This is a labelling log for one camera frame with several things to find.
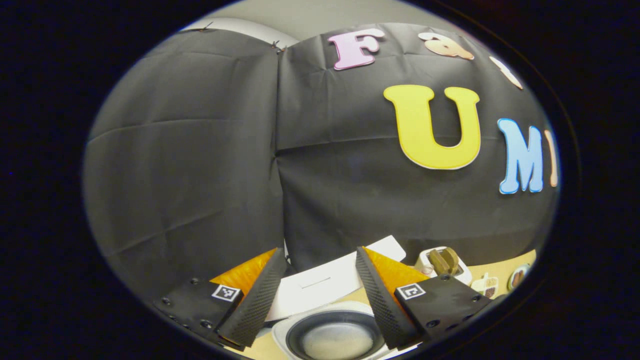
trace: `screw hole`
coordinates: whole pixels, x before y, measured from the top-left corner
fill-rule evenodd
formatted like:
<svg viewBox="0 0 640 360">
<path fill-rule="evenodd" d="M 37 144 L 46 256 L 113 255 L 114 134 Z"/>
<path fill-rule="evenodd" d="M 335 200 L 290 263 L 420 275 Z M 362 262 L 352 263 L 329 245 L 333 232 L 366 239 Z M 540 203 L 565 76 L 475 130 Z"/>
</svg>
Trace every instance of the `screw hole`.
<svg viewBox="0 0 640 360">
<path fill-rule="evenodd" d="M 211 329 L 213 327 L 213 324 L 208 320 L 201 320 L 200 326 L 206 327 L 207 329 Z"/>
</svg>

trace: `black fabric backdrop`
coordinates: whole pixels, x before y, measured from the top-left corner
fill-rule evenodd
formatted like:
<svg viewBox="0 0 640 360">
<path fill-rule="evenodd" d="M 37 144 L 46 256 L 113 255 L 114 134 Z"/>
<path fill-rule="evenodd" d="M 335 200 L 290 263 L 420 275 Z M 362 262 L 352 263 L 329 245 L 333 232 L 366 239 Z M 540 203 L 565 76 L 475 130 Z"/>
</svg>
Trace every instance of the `black fabric backdrop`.
<svg viewBox="0 0 640 360">
<path fill-rule="evenodd" d="M 328 37 L 385 32 L 373 64 L 336 71 Z M 418 38 L 451 37 L 473 61 Z M 283 53 L 232 31 L 178 33 L 141 59 L 101 109 L 84 164 L 90 224 L 109 264 L 143 300 L 193 274 L 212 277 L 286 239 L 298 271 L 393 234 L 407 263 L 453 247 L 467 265 L 539 248 L 559 188 L 499 193 L 511 118 L 549 129 L 534 94 L 512 85 L 471 39 L 425 26 L 373 24 L 302 41 Z M 435 138 L 460 139 L 444 89 L 475 91 L 482 144 L 459 170 L 412 163 L 397 139 L 393 85 L 433 89 Z"/>
</svg>

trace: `blue letter m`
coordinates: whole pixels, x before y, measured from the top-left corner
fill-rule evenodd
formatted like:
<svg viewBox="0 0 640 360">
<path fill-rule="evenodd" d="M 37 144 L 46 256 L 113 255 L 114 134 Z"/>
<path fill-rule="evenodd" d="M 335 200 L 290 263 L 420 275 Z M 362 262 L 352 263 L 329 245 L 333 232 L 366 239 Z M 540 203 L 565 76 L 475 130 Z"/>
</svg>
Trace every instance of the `blue letter m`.
<svg viewBox="0 0 640 360">
<path fill-rule="evenodd" d="M 515 121 L 498 120 L 498 128 L 507 141 L 507 175 L 500 183 L 500 193 L 518 191 L 517 173 L 520 173 L 522 191 L 539 192 L 542 190 L 542 137 L 534 126 L 529 128 L 529 146 Z"/>
</svg>

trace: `yellow letter u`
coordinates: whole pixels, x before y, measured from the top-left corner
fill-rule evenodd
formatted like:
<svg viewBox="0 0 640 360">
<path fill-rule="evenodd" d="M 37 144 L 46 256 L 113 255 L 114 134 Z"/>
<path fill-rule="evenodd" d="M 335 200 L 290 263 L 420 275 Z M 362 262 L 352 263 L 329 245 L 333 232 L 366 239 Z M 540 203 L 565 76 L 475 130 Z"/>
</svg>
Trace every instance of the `yellow letter u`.
<svg viewBox="0 0 640 360">
<path fill-rule="evenodd" d="M 433 137 L 429 100 L 433 90 L 420 85 L 396 85 L 384 96 L 396 107 L 398 137 L 404 154 L 414 163 L 433 169 L 454 170 L 471 164 L 480 152 L 478 95 L 465 88 L 450 87 L 444 94 L 453 100 L 460 114 L 462 137 L 458 145 L 441 146 Z"/>
</svg>

